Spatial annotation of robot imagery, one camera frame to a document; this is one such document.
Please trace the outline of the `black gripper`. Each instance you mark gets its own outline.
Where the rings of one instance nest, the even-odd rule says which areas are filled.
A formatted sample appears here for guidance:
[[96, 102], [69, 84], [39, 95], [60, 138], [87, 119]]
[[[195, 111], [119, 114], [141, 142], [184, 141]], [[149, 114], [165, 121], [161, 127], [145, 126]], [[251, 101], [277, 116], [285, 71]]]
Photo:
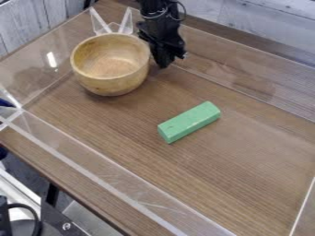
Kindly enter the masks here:
[[175, 61], [175, 57], [183, 59], [187, 55], [185, 42], [177, 29], [168, 26], [151, 25], [145, 21], [137, 21], [139, 37], [149, 43], [155, 62], [167, 68]]

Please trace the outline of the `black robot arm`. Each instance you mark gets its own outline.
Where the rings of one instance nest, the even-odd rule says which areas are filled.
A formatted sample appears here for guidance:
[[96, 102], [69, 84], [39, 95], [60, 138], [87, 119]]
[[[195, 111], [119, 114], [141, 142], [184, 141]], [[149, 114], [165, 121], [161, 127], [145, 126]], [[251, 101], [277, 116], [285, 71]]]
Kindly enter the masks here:
[[136, 22], [137, 36], [149, 44], [155, 63], [167, 68], [176, 58], [187, 55], [185, 42], [179, 29], [185, 17], [180, 17], [179, 0], [136, 0], [141, 21]]

